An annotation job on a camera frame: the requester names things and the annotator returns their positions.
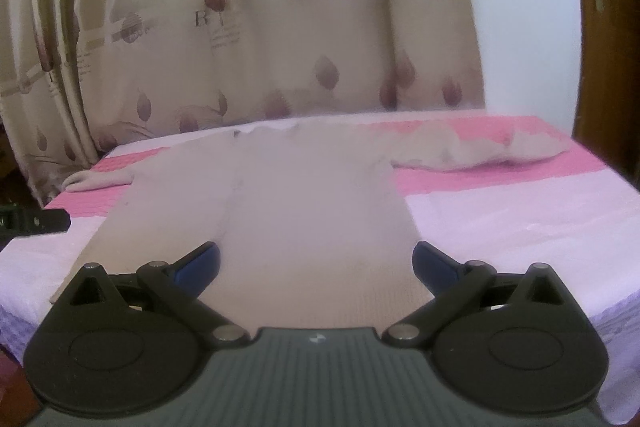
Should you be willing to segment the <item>beige knit sweater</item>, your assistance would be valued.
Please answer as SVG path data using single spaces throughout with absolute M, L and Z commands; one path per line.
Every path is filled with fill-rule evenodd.
M 437 121 L 409 131 L 310 122 L 207 135 L 122 169 L 75 173 L 64 188 L 126 188 L 81 262 L 128 273 L 211 241 L 221 269 L 201 299 L 244 329 L 385 329 L 430 299 L 411 271 L 419 233 L 396 169 L 531 164 L 566 148 L 546 132 L 494 141 Z

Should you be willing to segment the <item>pink checked bed sheet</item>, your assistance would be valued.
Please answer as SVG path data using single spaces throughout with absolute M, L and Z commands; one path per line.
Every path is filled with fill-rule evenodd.
M 639 194 L 579 144 L 534 117 L 461 117 L 367 122 L 282 120 L 239 128 L 195 131 L 116 148 L 88 171 L 110 172 L 169 147 L 225 131 L 298 124 L 366 124 L 409 131 L 437 121 L 462 139 L 503 140 L 511 131 L 546 132 L 567 148 L 531 164 L 496 164 L 460 171 L 394 173 L 419 242 L 458 261 L 478 259 L 501 272 L 523 272 L 534 262 L 551 265 L 600 333 L 610 369 L 598 396 L 615 425 L 639 410 Z M 53 301 L 84 263 L 79 257 L 112 208 L 123 185 L 88 192 L 64 191 L 53 206 L 70 214 L 64 233 L 13 239 L 1 253 L 1 343 L 21 357 Z

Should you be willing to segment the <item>beige leaf print curtain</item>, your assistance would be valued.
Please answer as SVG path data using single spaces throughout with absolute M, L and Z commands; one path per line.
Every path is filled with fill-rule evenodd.
M 1 0 L 1 121 L 40 204 L 134 141 L 484 104 L 471 0 Z

